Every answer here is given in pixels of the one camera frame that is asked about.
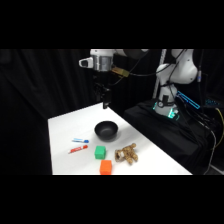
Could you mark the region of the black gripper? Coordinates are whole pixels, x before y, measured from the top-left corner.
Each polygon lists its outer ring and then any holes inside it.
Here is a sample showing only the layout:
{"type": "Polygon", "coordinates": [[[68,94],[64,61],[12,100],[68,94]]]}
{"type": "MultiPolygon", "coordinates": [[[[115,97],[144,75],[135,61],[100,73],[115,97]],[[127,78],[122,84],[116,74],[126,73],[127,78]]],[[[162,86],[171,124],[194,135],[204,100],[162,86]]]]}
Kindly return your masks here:
{"type": "Polygon", "coordinates": [[[103,109],[110,104],[111,90],[109,87],[109,74],[97,72],[94,76],[94,92],[97,100],[103,100],[103,109]]]}

